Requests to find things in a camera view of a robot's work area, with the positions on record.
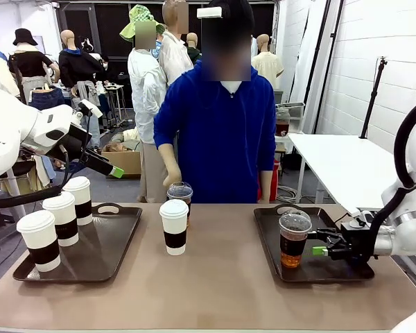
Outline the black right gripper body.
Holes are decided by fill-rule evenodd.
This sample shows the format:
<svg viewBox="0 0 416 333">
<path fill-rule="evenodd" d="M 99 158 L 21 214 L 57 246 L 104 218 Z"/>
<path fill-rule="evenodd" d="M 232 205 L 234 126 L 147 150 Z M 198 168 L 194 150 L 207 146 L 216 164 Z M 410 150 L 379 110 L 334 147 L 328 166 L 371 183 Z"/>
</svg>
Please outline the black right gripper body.
<svg viewBox="0 0 416 333">
<path fill-rule="evenodd" d="M 348 259 L 354 264 L 366 264 L 370 248 L 370 224 L 348 221 L 340 224 L 340 232 L 349 249 Z"/>
</svg>

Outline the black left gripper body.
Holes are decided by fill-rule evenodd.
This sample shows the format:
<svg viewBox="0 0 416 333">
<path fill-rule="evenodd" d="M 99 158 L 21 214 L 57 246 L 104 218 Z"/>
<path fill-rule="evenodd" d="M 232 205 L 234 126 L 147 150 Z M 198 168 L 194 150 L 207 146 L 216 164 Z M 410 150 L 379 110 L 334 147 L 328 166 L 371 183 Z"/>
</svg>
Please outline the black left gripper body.
<svg viewBox="0 0 416 333">
<path fill-rule="evenodd" d="M 56 158 L 65 162 L 64 153 L 60 149 L 63 146 L 69 156 L 69 161 L 79 160 L 84 154 L 91 135 L 81 126 L 71 124 L 69 132 L 60 139 L 56 145 Z"/>
</svg>

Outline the person's right hand beige glove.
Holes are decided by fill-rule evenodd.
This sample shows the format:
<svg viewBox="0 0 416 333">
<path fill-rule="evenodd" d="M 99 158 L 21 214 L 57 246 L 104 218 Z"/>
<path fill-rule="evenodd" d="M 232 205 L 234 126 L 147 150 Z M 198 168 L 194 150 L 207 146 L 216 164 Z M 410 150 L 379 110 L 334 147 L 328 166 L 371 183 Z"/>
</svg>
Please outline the person's right hand beige glove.
<svg viewBox="0 0 416 333">
<path fill-rule="evenodd" d="M 172 184 L 182 181 L 182 174 L 179 168 L 168 171 L 168 175 L 163 181 L 163 186 L 168 189 Z"/>
</svg>

